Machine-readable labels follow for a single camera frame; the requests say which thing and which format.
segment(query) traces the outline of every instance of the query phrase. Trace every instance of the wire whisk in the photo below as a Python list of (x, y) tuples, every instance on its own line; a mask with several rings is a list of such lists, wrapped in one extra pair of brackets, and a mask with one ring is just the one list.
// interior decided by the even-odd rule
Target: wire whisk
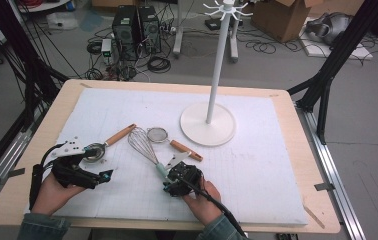
[(134, 128), (129, 133), (127, 140), (130, 146), (146, 157), (149, 161), (153, 162), (161, 175), (164, 178), (167, 178), (168, 172), (164, 165), (158, 161), (154, 149), (152, 148), (151, 141), (148, 139), (148, 135), (146, 134), (145, 130), (140, 127)]

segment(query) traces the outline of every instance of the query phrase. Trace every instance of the gray floor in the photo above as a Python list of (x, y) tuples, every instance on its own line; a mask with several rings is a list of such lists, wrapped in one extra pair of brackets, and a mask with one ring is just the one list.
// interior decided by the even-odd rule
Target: gray floor
[[(88, 68), (87, 39), (111, 25), (111, 18), (97, 12), (78, 10), (78, 29), (53, 32), (56, 46), (77, 72)], [(205, 17), (187, 19), (187, 26), (207, 30)], [(245, 20), (241, 30), (250, 30)], [(75, 73), (54, 48), (42, 38), (55, 69)], [(165, 74), (139, 74), (137, 82), (209, 85), (212, 79), (217, 36), (199, 33), (184, 35), (178, 59), (170, 56), (172, 68)], [(275, 44), (274, 54), (264, 54), (238, 43), (239, 61), (234, 64), (226, 52), (220, 85), (249, 88), (288, 89), (312, 77), (325, 59), (307, 57), (304, 51), (292, 52)], [(350, 60), (337, 75), (331, 90), (326, 139), (339, 174), (354, 206), (367, 239), (378, 240), (378, 54), (364, 66)], [(301, 94), (293, 96), (294, 100)], [(0, 138), (22, 111), (22, 98), (7, 64), (0, 65)], [(14, 238), (17, 227), (0, 227), (0, 239)], [(66, 239), (86, 239), (88, 229), (71, 229)], [(179, 232), (175, 239), (188, 239), (193, 233)], [(274, 239), (271, 233), (250, 233), (252, 239)], [(300, 234), (299, 239), (348, 239), (342, 230), (336, 235)]]

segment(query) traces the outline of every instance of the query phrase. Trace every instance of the hooks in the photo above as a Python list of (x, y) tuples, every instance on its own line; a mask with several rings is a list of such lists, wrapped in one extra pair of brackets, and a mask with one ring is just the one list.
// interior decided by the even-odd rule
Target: hooks
[(245, 3), (241, 7), (234, 7), (233, 6), (233, 3), (234, 3), (233, 0), (227, 1), (228, 3), (226, 3), (226, 0), (225, 0), (223, 5), (219, 5), (216, 0), (214, 2), (216, 3), (216, 5), (218, 7), (210, 7), (205, 3), (203, 4), (208, 9), (218, 9), (217, 11), (212, 12), (212, 13), (205, 13), (205, 15), (211, 16), (211, 15), (214, 15), (216, 13), (222, 12), (223, 15), (221, 16), (220, 21), (223, 21), (226, 14), (232, 14), (233, 18), (237, 21), (240, 21), (240, 19), (238, 17), (236, 17), (235, 13), (238, 13), (238, 14), (243, 15), (243, 16), (251, 16), (252, 15), (252, 13), (241, 12), (242, 8), (246, 7), (248, 5), (248, 3)]

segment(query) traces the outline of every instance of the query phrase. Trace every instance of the metal spoon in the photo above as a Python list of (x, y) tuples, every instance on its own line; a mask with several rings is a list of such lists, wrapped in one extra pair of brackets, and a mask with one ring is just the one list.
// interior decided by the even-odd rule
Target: metal spoon
[(94, 149), (96, 150), (96, 155), (92, 157), (87, 157), (84, 161), (89, 163), (94, 163), (101, 159), (105, 154), (106, 147), (109, 147), (116, 143), (118, 140), (122, 139), (126, 136), (129, 132), (131, 132), (136, 127), (136, 124), (131, 124), (128, 127), (124, 128), (123, 130), (119, 131), (118, 133), (114, 134), (114, 136), (108, 138), (104, 143), (92, 143), (86, 147), (86, 149)]

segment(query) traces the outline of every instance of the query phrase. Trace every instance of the hand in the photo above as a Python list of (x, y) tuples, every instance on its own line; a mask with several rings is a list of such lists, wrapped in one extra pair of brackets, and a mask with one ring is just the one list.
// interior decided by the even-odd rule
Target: hand
[(58, 209), (62, 208), (68, 200), (84, 190), (85, 188), (74, 185), (64, 188), (55, 179), (55, 176), (49, 173), (40, 187), (39, 195), (31, 212), (51, 216)]
[[(221, 201), (220, 193), (217, 188), (210, 182), (205, 181), (204, 177), (201, 177), (200, 185), (201, 190), (208, 192), (215, 200)], [(193, 215), (204, 225), (207, 226), (209, 223), (214, 221), (216, 218), (220, 217), (222, 214), (221, 210), (217, 208), (214, 203), (208, 201), (202, 195), (196, 195), (196, 198), (192, 198), (189, 195), (183, 196), (183, 200), (189, 206)]]

